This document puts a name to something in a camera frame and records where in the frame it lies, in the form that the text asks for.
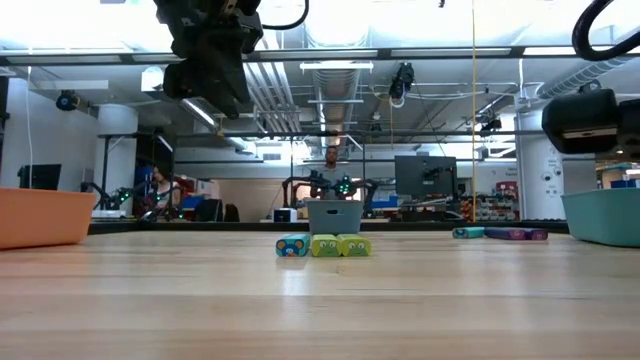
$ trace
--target desk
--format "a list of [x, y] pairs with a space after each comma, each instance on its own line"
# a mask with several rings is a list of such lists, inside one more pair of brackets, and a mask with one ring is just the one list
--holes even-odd
[[640, 358], [638, 250], [380, 232], [369, 258], [282, 259], [282, 235], [2, 252], [0, 359]]

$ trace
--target yellow cable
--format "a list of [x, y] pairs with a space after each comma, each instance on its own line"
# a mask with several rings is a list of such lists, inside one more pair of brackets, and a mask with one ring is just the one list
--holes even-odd
[[389, 97], [389, 116], [391, 117], [391, 149], [393, 149], [393, 103]]
[[471, 215], [473, 222], [476, 222], [476, 83], [477, 83], [477, 63], [476, 63], [476, 1], [471, 0], [471, 26], [472, 26], [472, 36], [473, 36], [473, 47], [471, 59], [473, 62], [473, 112], [471, 113], [473, 119], [473, 129], [471, 130], [471, 164], [473, 169], [472, 174], [472, 189], [473, 189], [473, 215]]

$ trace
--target toy with cartoon eyes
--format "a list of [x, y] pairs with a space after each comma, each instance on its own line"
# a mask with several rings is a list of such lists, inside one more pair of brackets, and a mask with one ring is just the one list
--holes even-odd
[[314, 235], [311, 241], [311, 255], [315, 257], [339, 257], [341, 243], [333, 235]]
[[276, 254], [282, 257], [305, 256], [309, 251], [309, 235], [287, 235], [276, 242]]
[[360, 235], [339, 235], [342, 242], [343, 256], [369, 256], [371, 255], [371, 241]]

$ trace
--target gray bin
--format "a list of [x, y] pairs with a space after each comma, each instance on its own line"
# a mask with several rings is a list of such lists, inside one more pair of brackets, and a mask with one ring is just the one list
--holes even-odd
[[311, 235], [359, 233], [363, 205], [353, 200], [308, 200]]

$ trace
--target person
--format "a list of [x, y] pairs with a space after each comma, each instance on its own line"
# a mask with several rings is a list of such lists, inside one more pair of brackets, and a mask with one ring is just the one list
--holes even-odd
[[[169, 172], [160, 169], [158, 166], [153, 168], [153, 180], [158, 185], [158, 203], [156, 208], [164, 209], [169, 202], [169, 192], [171, 191], [171, 183], [169, 182]], [[178, 206], [181, 203], [182, 195], [177, 182], [173, 182], [173, 195], [171, 196], [171, 203], [173, 206]]]
[[[338, 148], [336, 146], [329, 146], [325, 154], [325, 164], [321, 168], [317, 169], [319, 174], [325, 180], [329, 180], [331, 185], [335, 185], [338, 181], [346, 175], [344, 171], [341, 171], [338, 167]], [[318, 197], [322, 200], [340, 200], [336, 196], [335, 191], [322, 191], [321, 189], [311, 189], [311, 197]]]

